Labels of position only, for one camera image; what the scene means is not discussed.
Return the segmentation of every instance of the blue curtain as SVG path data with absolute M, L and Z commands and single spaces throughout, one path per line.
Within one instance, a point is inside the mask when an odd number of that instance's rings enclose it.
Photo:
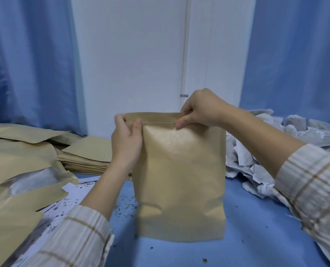
M 240 106 L 330 123 L 330 0 L 257 0 Z
M 81 133 L 68 0 L 0 0 L 0 123 Z

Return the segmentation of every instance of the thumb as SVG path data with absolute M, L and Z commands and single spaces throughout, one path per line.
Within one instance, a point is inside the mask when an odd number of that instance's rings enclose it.
M 181 129 L 193 122 L 194 122 L 193 112 L 191 112 L 190 114 L 182 116 L 180 119 L 178 119 L 175 124 L 175 127 L 176 129 Z
M 139 137 L 141 136 L 141 120 L 136 119 L 133 124 L 132 136 Z

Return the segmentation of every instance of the white wall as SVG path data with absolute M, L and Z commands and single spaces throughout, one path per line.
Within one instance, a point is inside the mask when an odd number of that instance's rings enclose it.
M 186 0 L 71 0 L 88 134 L 113 116 L 179 110 Z
M 239 106 L 256 0 L 191 0 L 185 94 Z

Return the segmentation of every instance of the striped shirt sleeve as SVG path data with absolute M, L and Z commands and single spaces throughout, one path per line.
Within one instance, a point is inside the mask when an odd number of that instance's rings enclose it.
M 330 153 L 311 144 L 298 149 L 279 170 L 274 192 L 330 253 Z
M 103 267 L 114 235 L 99 212 L 76 206 L 25 267 Z

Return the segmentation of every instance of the blue table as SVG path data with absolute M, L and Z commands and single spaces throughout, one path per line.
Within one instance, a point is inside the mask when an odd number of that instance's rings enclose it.
M 285 206 L 246 192 L 240 179 L 226 179 L 227 229 L 222 240 L 179 243 L 137 238 L 136 205 L 133 183 L 127 180 L 110 220 L 115 240 L 106 267 L 330 267 Z

